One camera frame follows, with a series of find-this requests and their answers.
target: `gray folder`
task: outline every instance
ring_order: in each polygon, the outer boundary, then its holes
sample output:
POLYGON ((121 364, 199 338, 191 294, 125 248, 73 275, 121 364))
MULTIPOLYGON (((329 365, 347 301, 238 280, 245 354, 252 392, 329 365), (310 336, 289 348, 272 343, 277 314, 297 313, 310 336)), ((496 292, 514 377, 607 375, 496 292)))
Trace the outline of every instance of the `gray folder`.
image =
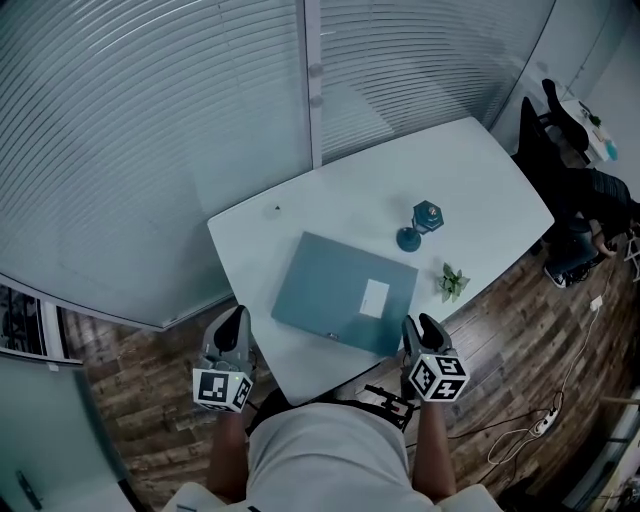
POLYGON ((271 316, 392 356, 398 351, 417 274, 413 267, 305 232, 271 316))

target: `frosted glass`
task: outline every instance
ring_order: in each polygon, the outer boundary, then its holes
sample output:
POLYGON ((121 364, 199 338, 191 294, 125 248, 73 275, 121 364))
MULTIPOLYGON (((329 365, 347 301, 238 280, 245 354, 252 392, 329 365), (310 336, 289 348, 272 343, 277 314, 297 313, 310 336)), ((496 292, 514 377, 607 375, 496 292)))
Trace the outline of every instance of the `frosted glass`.
POLYGON ((323 162, 463 117, 489 127, 553 3, 321 0, 323 162))
POLYGON ((0 273, 155 326, 230 294, 206 221, 311 167, 299 38, 295 0, 5 1, 0 273))
POLYGON ((11 510, 33 510, 21 471, 44 510, 62 507, 125 478, 104 437, 79 365, 0 352, 0 496, 11 510))

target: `white wall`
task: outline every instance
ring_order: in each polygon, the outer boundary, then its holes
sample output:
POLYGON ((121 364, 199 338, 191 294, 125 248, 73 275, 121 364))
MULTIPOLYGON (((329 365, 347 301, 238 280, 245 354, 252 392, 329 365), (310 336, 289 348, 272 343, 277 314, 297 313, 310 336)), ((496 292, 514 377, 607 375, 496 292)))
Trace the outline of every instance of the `white wall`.
POLYGON ((590 91, 615 51, 628 22, 630 0, 557 0, 540 40, 524 68, 491 134, 512 154, 518 145, 520 108, 527 96, 539 114, 547 112, 542 80, 556 82, 558 97, 590 91))
POLYGON ((586 104, 618 147, 618 160, 598 166, 622 179, 640 200, 640 13, 631 23, 586 104))

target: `small plant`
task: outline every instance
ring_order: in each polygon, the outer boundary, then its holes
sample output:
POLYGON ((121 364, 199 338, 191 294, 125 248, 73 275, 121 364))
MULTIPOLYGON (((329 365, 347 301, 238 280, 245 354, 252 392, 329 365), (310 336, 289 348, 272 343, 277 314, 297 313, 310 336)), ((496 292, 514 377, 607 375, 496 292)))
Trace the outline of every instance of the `small plant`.
POLYGON ((448 263, 444 264, 442 270, 444 276, 438 282, 442 290, 442 302, 447 302, 449 297, 451 297, 451 302, 455 302, 460 297, 462 290, 469 284, 470 279, 462 275, 462 270, 458 270, 456 274, 448 263))
POLYGON ((598 116, 594 116, 593 114, 589 114, 589 121, 593 123, 593 126, 596 128, 600 128, 602 124, 602 120, 598 116))

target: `marker cube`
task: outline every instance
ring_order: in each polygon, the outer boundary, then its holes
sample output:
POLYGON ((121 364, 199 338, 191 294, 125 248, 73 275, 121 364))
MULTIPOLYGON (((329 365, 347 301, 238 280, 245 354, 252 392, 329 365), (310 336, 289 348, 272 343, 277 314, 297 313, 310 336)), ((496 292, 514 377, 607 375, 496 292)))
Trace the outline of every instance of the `marker cube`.
POLYGON ((416 362, 409 382, 425 402, 454 402, 470 375, 456 356, 422 354, 416 362))
POLYGON ((213 411, 242 411, 252 386, 243 372, 193 370, 193 401, 213 411))

